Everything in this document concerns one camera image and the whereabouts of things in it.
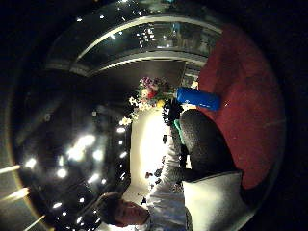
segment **flower bouquet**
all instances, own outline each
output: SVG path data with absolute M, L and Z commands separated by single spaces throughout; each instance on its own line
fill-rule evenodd
M 138 112 L 151 108 L 162 108 L 166 101 L 174 97 L 175 88 L 164 79 L 143 77 L 136 89 L 137 96 L 130 97 L 129 103 L 134 106 L 134 111 L 124 117 L 119 124 L 129 125 L 138 119 Z

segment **hand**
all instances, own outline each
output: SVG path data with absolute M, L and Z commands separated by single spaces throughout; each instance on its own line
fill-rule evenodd
M 180 118 L 180 114 L 183 111 L 181 104 L 174 98 L 168 100 L 163 107 L 163 120 L 167 126 L 170 126 L 175 119 Z

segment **white shirt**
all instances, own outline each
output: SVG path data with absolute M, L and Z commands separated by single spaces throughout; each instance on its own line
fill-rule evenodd
M 146 207 L 150 217 L 144 225 L 135 226 L 145 231 L 184 231 L 186 230 L 186 209 L 184 194 L 175 193 L 172 188 L 176 182 L 169 179 L 169 171 L 179 167 L 179 157 L 174 152 L 171 135 L 167 136 L 166 159 L 161 182 L 146 197 Z

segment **white sleeve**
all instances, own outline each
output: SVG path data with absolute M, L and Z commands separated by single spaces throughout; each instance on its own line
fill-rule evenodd
M 180 167 L 179 156 L 174 151 L 173 137 L 171 133 L 167 134 L 165 163 L 161 174 L 161 182 L 156 185 L 152 193 L 172 193 L 172 188 L 175 181 L 170 180 L 170 170 L 175 167 Z

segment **floor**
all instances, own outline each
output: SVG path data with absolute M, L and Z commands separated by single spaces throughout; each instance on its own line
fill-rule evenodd
M 286 118 L 275 75 L 256 44 L 228 24 L 198 77 L 199 89 L 221 98 L 217 112 L 198 108 L 218 125 L 243 187 L 258 187 L 282 157 Z

